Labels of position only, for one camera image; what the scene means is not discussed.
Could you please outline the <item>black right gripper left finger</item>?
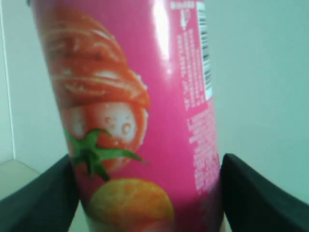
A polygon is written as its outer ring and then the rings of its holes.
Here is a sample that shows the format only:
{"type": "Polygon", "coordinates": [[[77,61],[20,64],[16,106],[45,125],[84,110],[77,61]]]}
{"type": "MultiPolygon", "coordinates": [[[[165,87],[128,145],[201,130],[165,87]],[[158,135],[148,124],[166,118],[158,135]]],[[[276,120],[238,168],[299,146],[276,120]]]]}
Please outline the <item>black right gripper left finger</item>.
{"type": "Polygon", "coordinates": [[[65,155],[33,181],[0,202],[2,232],[67,232],[80,200],[65,155]]]}

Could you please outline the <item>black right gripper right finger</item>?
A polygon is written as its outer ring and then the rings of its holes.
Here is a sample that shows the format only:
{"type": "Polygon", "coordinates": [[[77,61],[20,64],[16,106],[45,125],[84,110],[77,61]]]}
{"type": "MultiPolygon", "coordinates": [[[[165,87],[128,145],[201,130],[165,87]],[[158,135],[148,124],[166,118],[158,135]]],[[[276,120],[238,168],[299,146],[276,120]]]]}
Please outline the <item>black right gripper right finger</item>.
{"type": "Polygon", "coordinates": [[[234,154],[221,166],[224,212],[233,232],[307,232],[309,205],[264,178],[234,154]]]}

